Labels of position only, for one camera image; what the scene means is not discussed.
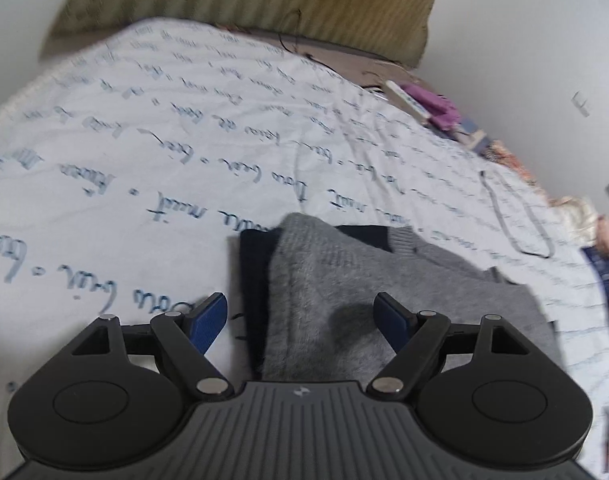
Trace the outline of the cream puffy jacket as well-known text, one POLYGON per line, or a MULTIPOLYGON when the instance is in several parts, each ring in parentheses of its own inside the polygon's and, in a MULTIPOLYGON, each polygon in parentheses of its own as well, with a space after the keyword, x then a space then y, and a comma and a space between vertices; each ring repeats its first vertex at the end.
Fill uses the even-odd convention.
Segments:
POLYGON ((599 214, 590 200, 563 196, 550 200, 549 206, 575 244, 591 246, 595 243, 599 214))

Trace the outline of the purple cloth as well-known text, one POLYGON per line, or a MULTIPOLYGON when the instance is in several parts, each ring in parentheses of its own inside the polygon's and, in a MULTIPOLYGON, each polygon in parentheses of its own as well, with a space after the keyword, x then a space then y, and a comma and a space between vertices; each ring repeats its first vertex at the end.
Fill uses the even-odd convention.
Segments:
POLYGON ((401 88, 430 115, 430 122, 442 131, 451 131, 461 122, 458 108, 445 96, 433 93, 418 84, 402 84, 401 88))

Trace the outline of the white quilt with blue script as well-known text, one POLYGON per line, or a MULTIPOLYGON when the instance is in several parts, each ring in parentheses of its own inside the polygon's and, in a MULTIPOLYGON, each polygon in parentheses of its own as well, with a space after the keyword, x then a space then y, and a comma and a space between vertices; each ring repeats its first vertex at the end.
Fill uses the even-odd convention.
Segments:
POLYGON ((16 388, 109 313, 144 323, 234 289, 233 244, 291 212, 411 226, 529 286, 594 407, 609 476, 609 316, 592 266, 513 171, 328 68, 208 25, 150 20, 0 108, 0 479, 16 388))

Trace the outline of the blue garment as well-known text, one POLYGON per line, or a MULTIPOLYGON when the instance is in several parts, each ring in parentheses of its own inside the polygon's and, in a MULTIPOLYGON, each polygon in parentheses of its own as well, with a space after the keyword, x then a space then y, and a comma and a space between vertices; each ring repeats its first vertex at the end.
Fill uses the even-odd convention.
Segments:
POLYGON ((600 279, 609 281, 609 256, 604 256, 596 246, 583 247, 582 250, 600 279))

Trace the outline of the pink garment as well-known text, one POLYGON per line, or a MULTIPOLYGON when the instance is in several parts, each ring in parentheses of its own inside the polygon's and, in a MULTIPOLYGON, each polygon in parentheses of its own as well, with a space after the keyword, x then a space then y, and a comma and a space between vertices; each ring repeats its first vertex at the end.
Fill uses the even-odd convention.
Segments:
POLYGON ((605 214, 601 214, 596 222, 595 245, 605 258, 609 258, 609 219, 605 214))

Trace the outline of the white remote control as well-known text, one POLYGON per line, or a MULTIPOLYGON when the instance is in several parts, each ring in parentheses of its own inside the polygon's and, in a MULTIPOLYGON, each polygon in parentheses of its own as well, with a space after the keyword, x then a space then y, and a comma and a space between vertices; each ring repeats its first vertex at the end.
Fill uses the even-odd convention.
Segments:
POLYGON ((387 100, 392 105, 411 115, 419 124, 427 125, 431 114, 417 100, 404 91, 396 82, 387 80, 382 86, 387 100))

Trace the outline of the grey and navy knit sweater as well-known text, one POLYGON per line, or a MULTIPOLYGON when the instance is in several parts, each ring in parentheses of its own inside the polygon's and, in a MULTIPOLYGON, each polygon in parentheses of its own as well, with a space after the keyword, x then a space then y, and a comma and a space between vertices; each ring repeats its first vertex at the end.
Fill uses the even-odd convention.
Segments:
POLYGON ((411 228, 331 226, 291 214, 276 229, 242 231, 239 270, 257 380, 367 385, 405 346, 423 311, 452 324, 497 314, 563 363, 554 327, 528 286, 411 228))

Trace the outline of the white wall switch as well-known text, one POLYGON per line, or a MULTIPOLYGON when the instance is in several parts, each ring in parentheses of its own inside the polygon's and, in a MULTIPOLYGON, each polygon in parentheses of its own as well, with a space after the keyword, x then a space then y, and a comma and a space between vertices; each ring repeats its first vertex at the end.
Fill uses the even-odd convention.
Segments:
POLYGON ((581 91, 574 93, 571 98, 573 106, 581 113, 583 117, 589 117, 591 111, 589 110, 589 99, 581 91))

